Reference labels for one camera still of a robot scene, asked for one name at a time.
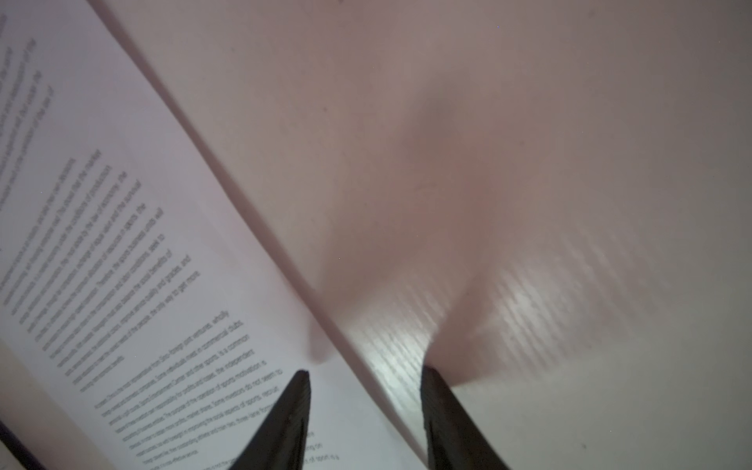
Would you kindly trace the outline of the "black file folder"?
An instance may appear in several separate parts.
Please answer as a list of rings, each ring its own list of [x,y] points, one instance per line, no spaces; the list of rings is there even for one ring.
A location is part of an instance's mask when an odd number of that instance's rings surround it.
[[[1,423],[1,468],[47,469],[4,423]]]

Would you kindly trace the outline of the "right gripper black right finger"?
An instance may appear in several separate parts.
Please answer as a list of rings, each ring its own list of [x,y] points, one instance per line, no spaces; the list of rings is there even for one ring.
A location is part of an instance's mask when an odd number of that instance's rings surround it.
[[[435,368],[423,367],[420,395],[430,469],[510,469]]]

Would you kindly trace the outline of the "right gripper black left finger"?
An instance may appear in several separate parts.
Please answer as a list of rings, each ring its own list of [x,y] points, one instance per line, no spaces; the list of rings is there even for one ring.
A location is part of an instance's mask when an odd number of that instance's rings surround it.
[[[298,370],[230,470],[301,470],[311,409],[311,380]]]

